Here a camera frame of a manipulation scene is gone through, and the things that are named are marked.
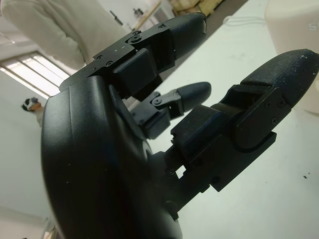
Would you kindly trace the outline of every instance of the screw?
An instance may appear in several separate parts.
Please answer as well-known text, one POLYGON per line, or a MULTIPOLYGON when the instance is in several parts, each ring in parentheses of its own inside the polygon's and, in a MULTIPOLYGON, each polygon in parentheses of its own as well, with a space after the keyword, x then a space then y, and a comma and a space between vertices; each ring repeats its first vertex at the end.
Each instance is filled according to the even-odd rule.
POLYGON ((106 67, 109 67, 112 64, 113 64, 113 61, 108 61, 108 63, 106 63, 106 67))
POLYGON ((134 36, 134 37, 132 37, 132 38, 130 39, 130 42, 131 42, 131 43, 136 43, 136 42, 140 41, 141 38, 142 38, 141 35, 136 35, 136 36, 134 36))
POLYGON ((159 105, 161 103, 161 99, 155 99, 154 100, 154 105, 159 105))
POLYGON ((170 171, 168 172, 168 175, 169 175, 169 176, 173 176, 174 173, 175 173, 174 170, 170 170, 170 171))
POLYGON ((270 107, 270 105, 271 105, 271 102, 270 102, 270 101, 267 101, 267 102, 265 103, 265 108, 268 109, 268 108, 270 107))
POLYGON ((277 118, 272 118, 271 124, 277 124, 277 122, 278 122, 278 119, 277 119, 277 118))
POLYGON ((284 100, 284 98, 281 98, 278 102, 278 107, 282 108, 285 106, 285 104, 286 104, 286 101, 284 100))

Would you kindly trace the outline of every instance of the white jacket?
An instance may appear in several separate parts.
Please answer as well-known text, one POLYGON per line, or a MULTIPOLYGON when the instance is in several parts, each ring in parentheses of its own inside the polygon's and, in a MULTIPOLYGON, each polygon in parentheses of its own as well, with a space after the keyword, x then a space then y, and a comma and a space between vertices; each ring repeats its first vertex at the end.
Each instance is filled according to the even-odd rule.
POLYGON ((1 12, 46 54, 76 70, 127 34, 96 0, 1 0, 1 12))

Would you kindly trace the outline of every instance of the table surface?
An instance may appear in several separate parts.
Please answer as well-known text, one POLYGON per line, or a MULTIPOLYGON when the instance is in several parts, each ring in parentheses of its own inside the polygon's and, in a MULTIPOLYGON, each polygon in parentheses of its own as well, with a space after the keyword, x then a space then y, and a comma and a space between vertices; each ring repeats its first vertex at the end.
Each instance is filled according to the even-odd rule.
MULTIPOLYGON (((263 17, 266 4, 249 0, 234 16, 263 17)), ((204 105, 211 106, 275 56, 266 26, 223 25, 158 90, 208 81, 204 105)), ((170 129, 180 120, 150 142, 154 153, 171 146, 170 129)), ((227 187, 210 187, 179 212, 184 239, 319 238, 319 117, 297 107, 274 132, 277 141, 227 187)))

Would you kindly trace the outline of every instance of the robotic hand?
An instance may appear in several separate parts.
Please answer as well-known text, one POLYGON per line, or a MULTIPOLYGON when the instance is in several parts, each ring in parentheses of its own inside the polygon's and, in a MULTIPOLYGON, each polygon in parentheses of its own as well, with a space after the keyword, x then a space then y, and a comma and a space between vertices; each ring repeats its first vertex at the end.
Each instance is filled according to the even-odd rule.
POLYGON ((178 211, 224 188, 275 142, 273 128, 307 91, 319 56, 270 60, 211 107, 208 83, 160 95, 159 73, 203 40, 205 16, 179 16, 132 32, 66 80, 45 107, 42 169, 64 239, 180 239, 178 211), (142 101, 131 112, 122 99, 142 101), (172 147, 152 154, 169 121, 172 147), (185 166, 181 178, 176 170, 185 166))

